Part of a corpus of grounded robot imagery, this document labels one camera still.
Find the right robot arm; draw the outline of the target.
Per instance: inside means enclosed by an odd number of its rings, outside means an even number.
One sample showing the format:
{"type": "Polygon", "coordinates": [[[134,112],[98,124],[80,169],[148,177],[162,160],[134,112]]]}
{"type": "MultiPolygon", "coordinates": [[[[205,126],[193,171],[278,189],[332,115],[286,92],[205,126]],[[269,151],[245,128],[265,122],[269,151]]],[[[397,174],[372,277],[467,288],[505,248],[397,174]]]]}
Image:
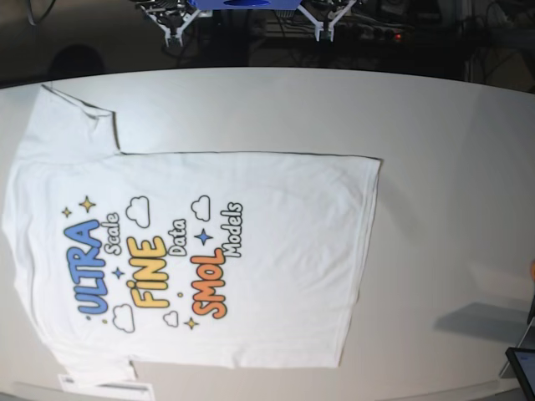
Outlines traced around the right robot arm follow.
{"type": "Polygon", "coordinates": [[[197,18],[211,18],[212,10],[201,10],[195,1],[133,0],[135,9],[155,23],[164,33],[166,46],[184,45],[184,33],[197,18]]]}

